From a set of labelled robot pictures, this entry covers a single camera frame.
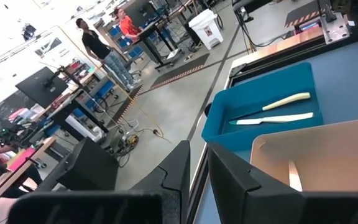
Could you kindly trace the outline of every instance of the box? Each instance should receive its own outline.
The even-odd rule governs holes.
[[[358,192],[358,120],[261,135],[250,163],[303,191]]]
[[[273,110],[247,117],[263,118],[313,112],[312,118],[287,123],[261,123],[258,125],[232,125],[236,116],[250,113],[270,103],[296,93],[309,92],[311,98],[297,101]],[[322,125],[313,72],[309,63],[250,79],[233,88],[220,91],[214,98],[204,126],[202,137],[206,142],[216,142],[231,151],[251,150],[252,141],[261,134],[288,131]]]

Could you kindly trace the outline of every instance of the beige plastic bin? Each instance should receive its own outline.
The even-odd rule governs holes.
[[[261,135],[250,163],[294,189],[358,192],[358,120]]]

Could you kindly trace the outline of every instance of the man in black shirt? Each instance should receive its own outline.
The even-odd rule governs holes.
[[[110,51],[110,46],[103,44],[99,40],[99,35],[95,31],[90,30],[83,19],[77,19],[75,23],[79,28],[84,30],[82,42],[88,55],[101,63],[105,63],[118,76],[120,81],[132,90],[140,80],[135,80],[132,77],[122,64],[121,59]]]

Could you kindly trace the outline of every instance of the black t-shirt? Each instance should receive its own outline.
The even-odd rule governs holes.
[[[110,50],[99,40],[99,36],[95,31],[90,30],[90,32],[92,35],[84,32],[82,43],[84,43],[85,47],[89,47],[98,58],[104,59],[110,54]]]

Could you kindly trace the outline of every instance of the woman in red shirt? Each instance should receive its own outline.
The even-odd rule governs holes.
[[[139,39],[139,33],[142,32],[143,28],[136,27],[132,19],[125,13],[123,9],[116,8],[114,10],[114,15],[117,16],[119,19],[119,27],[121,29],[121,32],[127,37],[130,38],[133,42],[138,41]],[[137,45],[141,47],[141,49],[150,57],[150,59],[158,64],[158,60],[155,58],[152,51],[144,44],[144,42],[147,42],[147,44],[153,48],[153,51],[157,54],[159,54],[160,59],[163,60],[166,56],[161,56],[158,52],[158,49],[155,47],[154,43],[149,39],[144,39],[143,41],[140,41]]]
[[[4,147],[0,147],[0,154],[5,153],[5,152],[10,152],[12,151],[13,148],[11,146],[4,146]],[[1,163],[6,163],[7,160],[3,159],[0,157],[0,162]],[[34,165],[31,165],[25,172],[24,174],[18,178],[18,180],[16,182],[14,182],[3,194],[2,197],[6,197],[6,198],[19,198],[23,195],[25,195],[27,192],[20,190],[19,187],[21,186],[21,183],[23,180],[25,180],[26,178],[30,178],[32,179],[37,185],[41,184],[42,179],[40,174],[38,173],[37,168]]]

